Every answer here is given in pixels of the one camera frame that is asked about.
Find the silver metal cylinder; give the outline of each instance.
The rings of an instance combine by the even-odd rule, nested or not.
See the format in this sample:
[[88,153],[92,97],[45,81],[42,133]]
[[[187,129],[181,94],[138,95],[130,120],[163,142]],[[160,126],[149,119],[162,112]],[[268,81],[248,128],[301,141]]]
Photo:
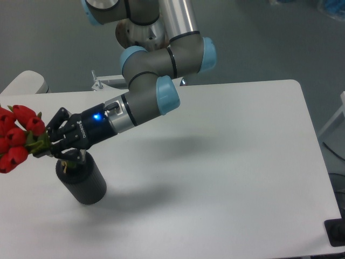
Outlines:
[[191,0],[159,0],[169,39],[198,31]]
[[105,106],[117,107],[106,111],[106,115],[116,133],[122,133],[134,127],[121,96],[106,101]]
[[165,47],[165,29],[161,17],[155,23],[146,26],[126,20],[126,36],[130,46],[142,46],[147,51]]
[[97,9],[109,9],[116,5],[119,0],[86,0],[89,5]]

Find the black stripe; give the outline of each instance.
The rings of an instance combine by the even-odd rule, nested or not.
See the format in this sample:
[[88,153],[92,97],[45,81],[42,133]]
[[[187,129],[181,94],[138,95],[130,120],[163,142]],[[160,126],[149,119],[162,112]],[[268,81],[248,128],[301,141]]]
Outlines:
[[136,21],[132,20],[131,18],[130,18],[130,21],[136,25],[139,25],[139,26],[148,26],[148,25],[151,25],[151,24],[154,24],[155,22],[157,22],[159,18],[160,18],[160,15],[158,15],[158,17],[156,19],[154,19],[152,22],[148,22],[148,23],[136,22]]
[[117,5],[118,5],[119,2],[120,2],[120,1],[118,1],[118,2],[117,2],[116,4],[114,4],[112,7],[105,8],[105,9],[100,9],[100,8],[96,8],[96,7],[92,6],[92,5],[90,5],[90,4],[88,3],[88,1],[86,1],[86,0],[84,0],[84,1],[86,2],[86,5],[89,7],[89,9],[92,8],[92,9],[94,9],[94,10],[101,11],[101,12],[103,12],[103,11],[109,11],[109,10],[111,10],[111,9],[114,9],[115,7],[117,7]]
[[122,95],[121,95],[121,99],[122,99],[122,101],[123,101],[123,104],[125,105],[126,111],[127,111],[127,113],[128,113],[128,116],[129,116],[130,120],[132,121],[133,125],[134,125],[135,127],[138,126],[138,124],[136,123],[136,121],[135,121],[135,119],[134,119],[134,117],[133,117],[132,112],[130,111],[130,108],[129,108],[129,105],[128,105],[128,103],[127,103],[125,94],[122,94]]
[[151,72],[151,71],[144,71],[144,72],[140,72],[139,74],[136,74],[128,83],[128,89],[130,88],[131,83],[139,76],[143,75],[143,74],[155,74],[156,76],[158,76],[158,74]]
[[129,7],[129,2],[128,0],[123,0],[125,3],[125,7],[126,7],[126,14],[127,14],[127,18],[130,18],[130,7]]
[[199,31],[189,31],[189,32],[186,32],[184,34],[180,34],[180,35],[177,35],[177,36],[171,38],[169,42],[172,43],[173,41],[175,41],[177,39],[181,39],[181,38],[183,38],[185,36],[193,35],[193,34],[200,34],[200,32]]
[[170,55],[170,59],[171,59],[171,63],[172,63],[172,70],[174,71],[174,78],[177,78],[177,67],[176,67],[176,61],[175,61],[175,57],[173,52],[171,51],[171,49],[168,47],[167,48],[169,55]]

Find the red tulip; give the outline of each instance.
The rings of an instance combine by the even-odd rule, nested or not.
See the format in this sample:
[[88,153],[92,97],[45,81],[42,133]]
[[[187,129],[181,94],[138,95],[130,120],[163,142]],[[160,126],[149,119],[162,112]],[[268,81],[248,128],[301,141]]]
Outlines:
[[10,149],[10,145],[7,143],[5,138],[0,138],[0,154],[7,153]]
[[8,157],[11,161],[11,164],[17,166],[27,159],[28,154],[28,151],[23,146],[11,147],[8,152]]
[[13,121],[16,121],[16,116],[13,112],[10,112],[2,107],[0,107],[0,117],[2,117],[2,115],[7,115],[8,117],[10,117]]
[[0,117],[0,136],[4,137],[9,130],[15,127],[15,122],[9,116],[2,115]]
[[4,154],[0,159],[0,173],[7,174],[16,168],[17,165],[11,163],[8,154]]
[[39,117],[33,117],[27,122],[26,130],[32,131],[33,135],[38,137],[45,132],[44,122]]
[[13,128],[7,132],[6,141],[12,147],[24,146],[26,143],[26,136],[21,128]]
[[25,128],[26,128],[27,122],[31,118],[36,117],[36,113],[32,109],[27,108],[24,105],[14,105],[13,113],[15,114],[19,123]]

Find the blue light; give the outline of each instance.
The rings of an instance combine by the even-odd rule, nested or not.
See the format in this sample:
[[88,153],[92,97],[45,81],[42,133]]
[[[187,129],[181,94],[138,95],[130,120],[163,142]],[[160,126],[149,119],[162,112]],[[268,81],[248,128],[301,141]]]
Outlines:
[[93,116],[93,118],[94,118],[95,120],[101,120],[101,119],[102,119],[102,116],[98,113],[98,114],[95,114],[95,115]]

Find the black cylindrical vase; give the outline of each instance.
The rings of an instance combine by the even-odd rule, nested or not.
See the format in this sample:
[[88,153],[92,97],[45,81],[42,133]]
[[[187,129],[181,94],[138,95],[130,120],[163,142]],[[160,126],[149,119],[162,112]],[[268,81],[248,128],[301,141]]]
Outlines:
[[66,168],[66,173],[65,167],[59,160],[56,164],[56,174],[77,201],[91,205],[104,197],[107,185],[92,156],[87,152],[85,160],[84,165]]

